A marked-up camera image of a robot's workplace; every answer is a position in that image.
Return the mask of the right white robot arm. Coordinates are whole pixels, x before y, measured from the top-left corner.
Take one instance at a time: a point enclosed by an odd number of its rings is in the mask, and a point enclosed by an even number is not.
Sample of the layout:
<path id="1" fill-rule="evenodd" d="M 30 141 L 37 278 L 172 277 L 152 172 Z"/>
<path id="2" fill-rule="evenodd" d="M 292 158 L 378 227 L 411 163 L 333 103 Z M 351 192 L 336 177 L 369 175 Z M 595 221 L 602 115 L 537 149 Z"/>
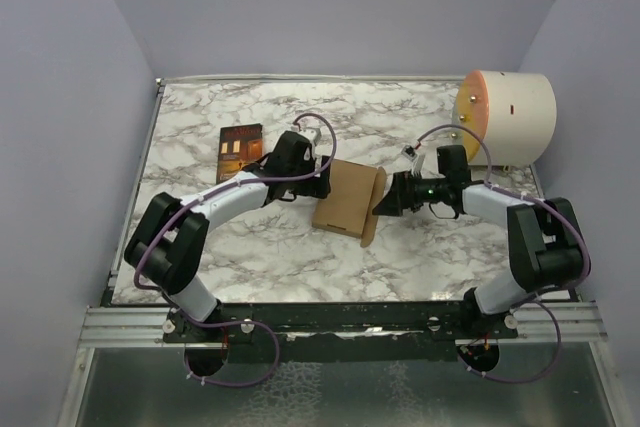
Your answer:
<path id="1" fill-rule="evenodd" d="M 511 309 L 547 290 L 565 288 L 588 271 L 585 242 L 567 199 L 513 196 L 474 181 L 461 145 L 439 147 L 436 154 L 438 178 L 394 173 L 373 214 L 400 217 L 406 210 L 441 203 L 455 217 L 478 217 L 506 231 L 508 268 L 469 289 L 461 301 L 459 325 L 467 336 L 483 337 Z"/>

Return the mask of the brown cardboard box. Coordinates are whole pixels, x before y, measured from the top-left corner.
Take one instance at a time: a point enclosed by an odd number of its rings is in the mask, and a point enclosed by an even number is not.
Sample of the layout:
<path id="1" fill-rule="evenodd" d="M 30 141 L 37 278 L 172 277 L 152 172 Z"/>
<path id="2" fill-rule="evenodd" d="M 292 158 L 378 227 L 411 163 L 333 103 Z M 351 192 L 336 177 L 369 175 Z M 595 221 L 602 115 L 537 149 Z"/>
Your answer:
<path id="1" fill-rule="evenodd" d="M 358 239 L 361 248 L 368 247 L 378 223 L 373 208 L 382 200 L 386 181 L 383 167 L 334 160 L 329 175 L 331 191 L 318 201 L 311 226 Z"/>

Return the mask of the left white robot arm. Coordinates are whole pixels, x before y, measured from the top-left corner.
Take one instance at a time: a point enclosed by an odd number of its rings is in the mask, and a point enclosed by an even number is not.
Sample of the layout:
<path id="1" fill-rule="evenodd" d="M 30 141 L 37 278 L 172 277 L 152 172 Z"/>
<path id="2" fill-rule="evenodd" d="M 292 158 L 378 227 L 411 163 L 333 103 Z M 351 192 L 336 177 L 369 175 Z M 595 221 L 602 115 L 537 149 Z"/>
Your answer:
<path id="1" fill-rule="evenodd" d="M 155 195 L 125 250 L 124 261 L 187 316 L 186 329 L 206 342 L 220 332 L 220 301 L 198 277 L 208 235 L 249 211 L 299 196 L 330 193 L 330 156 L 316 156 L 317 128 L 288 130 L 273 150 L 231 179 L 198 194 Z"/>

